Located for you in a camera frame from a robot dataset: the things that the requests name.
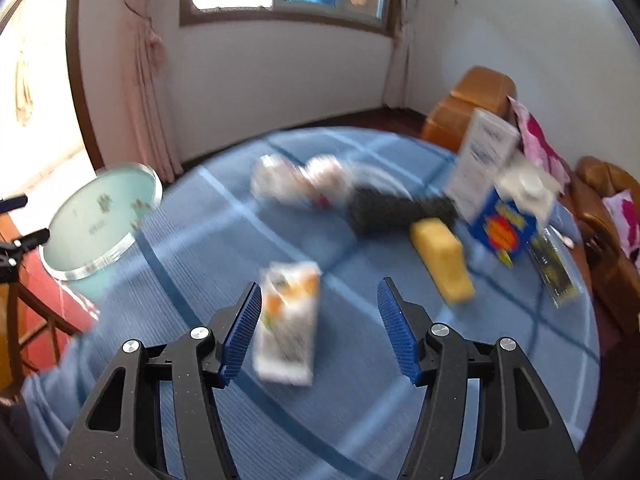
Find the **plastic bag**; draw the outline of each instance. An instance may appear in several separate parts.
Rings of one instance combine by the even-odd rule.
[[[358,186],[409,196],[402,183],[386,171],[369,164],[342,162],[333,155],[315,156],[303,167],[278,154],[265,155],[258,160],[251,179],[252,194],[258,199],[323,209],[346,206]]]

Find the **white box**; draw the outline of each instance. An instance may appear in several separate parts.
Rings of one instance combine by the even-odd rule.
[[[519,140],[515,126],[476,108],[458,152],[456,169],[444,188],[466,222],[472,223],[478,216],[495,177],[509,162]]]

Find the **transparent package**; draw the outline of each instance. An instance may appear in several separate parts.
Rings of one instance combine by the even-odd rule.
[[[566,306],[586,293],[586,286],[571,255],[550,228],[528,243],[529,254],[555,306]]]
[[[370,164],[343,162],[333,155],[315,156],[296,166],[279,154],[262,156],[251,179],[252,194],[286,205],[345,207],[358,186],[409,196],[402,183]]]

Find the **light blue tray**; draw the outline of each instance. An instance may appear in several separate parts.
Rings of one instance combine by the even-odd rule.
[[[111,281],[109,264],[133,245],[133,232],[161,199],[162,184],[148,166],[99,171],[54,215],[49,242],[40,247],[42,264],[63,285],[99,302]]]

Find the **white wall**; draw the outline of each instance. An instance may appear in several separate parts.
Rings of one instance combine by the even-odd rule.
[[[415,110],[485,65],[572,165],[595,155],[640,178],[640,47],[611,0],[421,0],[416,47]]]
[[[137,160],[120,91],[121,0],[80,0],[82,78],[107,164]],[[391,40],[292,22],[178,26],[178,0],[155,0],[166,46],[167,106],[180,158],[294,124],[382,105]]]
[[[120,83],[118,29],[122,0],[80,0],[82,82],[104,163],[141,162]]]
[[[382,105],[391,40],[312,23],[178,26],[156,0],[180,158],[262,132]]]

